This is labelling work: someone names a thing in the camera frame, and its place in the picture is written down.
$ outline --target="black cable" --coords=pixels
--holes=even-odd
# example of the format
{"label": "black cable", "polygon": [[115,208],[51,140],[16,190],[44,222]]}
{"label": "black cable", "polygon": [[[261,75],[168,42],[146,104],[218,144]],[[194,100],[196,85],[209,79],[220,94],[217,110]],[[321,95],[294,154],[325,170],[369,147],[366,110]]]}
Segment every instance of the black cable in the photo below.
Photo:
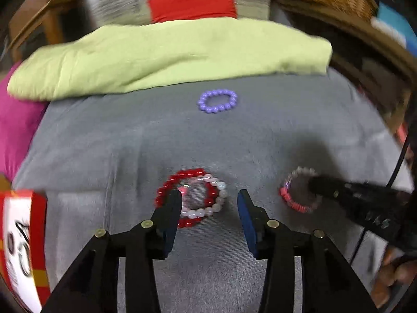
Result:
{"label": "black cable", "polygon": [[[391,188],[391,186],[393,185],[393,183],[394,183],[394,181],[395,181],[395,179],[396,179],[396,177],[397,177],[397,175],[398,175],[398,172],[400,171],[400,168],[401,168],[401,164],[402,164],[402,162],[404,161],[404,157],[405,157],[405,153],[407,152],[407,148],[408,148],[408,146],[410,145],[410,142],[409,142],[409,135],[407,134],[407,136],[406,136],[406,138],[405,138],[405,140],[404,140],[404,144],[402,145],[402,149],[401,149],[401,153],[400,153],[400,156],[399,156],[399,158],[398,158],[398,160],[397,160],[397,164],[395,165],[395,168],[394,168],[394,171],[393,171],[393,174],[391,175],[391,177],[389,178],[389,181],[388,181],[388,183],[387,183],[387,185],[386,185],[386,187],[387,188]],[[363,229],[362,230],[362,232],[361,232],[361,235],[359,236],[359,240],[358,240],[358,242],[357,242],[357,244],[356,244],[356,246],[355,246],[355,250],[353,251],[353,254],[352,254],[352,257],[350,258],[350,262],[349,262],[349,264],[352,266],[352,263],[353,263],[353,261],[355,260],[355,258],[356,258],[356,254],[358,254],[358,251],[359,251],[359,248],[361,247],[361,245],[362,245],[362,242],[363,242],[363,240],[364,240],[364,238],[365,238],[365,234],[366,234],[366,232],[367,232],[368,230],[367,229]]]}

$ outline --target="wooden chair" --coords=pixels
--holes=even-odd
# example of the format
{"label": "wooden chair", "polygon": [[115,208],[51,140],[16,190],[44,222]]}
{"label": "wooden chair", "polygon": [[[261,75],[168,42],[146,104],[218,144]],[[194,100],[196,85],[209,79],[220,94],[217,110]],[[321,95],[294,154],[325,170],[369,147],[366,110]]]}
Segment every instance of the wooden chair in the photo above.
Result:
{"label": "wooden chair", "polygon": [[9,22],[9,50],[14,62],[23,59],[20,47],[42,27],[49,45],[64,42],[59,13],[76,5],[77,0],[25,0]]}

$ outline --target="folded cloth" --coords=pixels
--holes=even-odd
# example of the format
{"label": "folded cloth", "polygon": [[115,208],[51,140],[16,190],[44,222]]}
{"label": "folded cloth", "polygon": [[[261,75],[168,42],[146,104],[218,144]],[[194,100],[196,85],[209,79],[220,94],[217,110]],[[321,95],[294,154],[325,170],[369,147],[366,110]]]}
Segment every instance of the folded cloth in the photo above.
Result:
{"label": "folded cloth", "polygon": [[234,0],[148,0],[148,5],[153,23],[222,16],[237,18]]}
{"label": "folded cloth", "polygon": [[271,21],[108,25],[74,43],[38,49],[13,74],[8,92],[56,100],[275,72],[326,74],[331,54],[326,39]]}
{"label": "folded cloth", "polygon": [[47,103],[21,101],[7,94],[15,64],[0,82],[0,173],[13,181],[38,129]]}

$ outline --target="purple bracelet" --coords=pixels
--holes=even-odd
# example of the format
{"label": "purple bracelet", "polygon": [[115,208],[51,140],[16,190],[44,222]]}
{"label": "purple bracelet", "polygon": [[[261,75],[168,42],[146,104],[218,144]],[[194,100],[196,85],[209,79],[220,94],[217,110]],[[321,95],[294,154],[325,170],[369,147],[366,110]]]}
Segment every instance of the purple bracelet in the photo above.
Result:
{"label": "purple bracelet", "polygon": [[[224,104],[220,104],[214,107],[210,107],[206,105],[206,101],[208,98],[211,98],[212,96],[219,96],[219,95],[228,95],[230,96],[229,102],[226,102]],[[197,102],[197,105],[199,105],[200,110],[206,112],[206,113],[217,113],[222,111],[228,111],[236,106],[237,103],[237,94],[234,91],[229,91],[228,89],[215,89],[213,91],[207,91],[204,92],[200,96],[200,100]]]}

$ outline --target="red and white box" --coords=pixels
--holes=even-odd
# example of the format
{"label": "red and white box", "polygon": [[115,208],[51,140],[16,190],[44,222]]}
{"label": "red and white box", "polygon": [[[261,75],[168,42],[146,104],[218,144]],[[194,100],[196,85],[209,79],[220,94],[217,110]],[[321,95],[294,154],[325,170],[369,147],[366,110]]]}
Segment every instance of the red and white box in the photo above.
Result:
{"label": "red and white box", "polygon": [[32,313],[39,313],[51,294],[44,252],[46,203],[34,191],[0,192],[0,273]]}

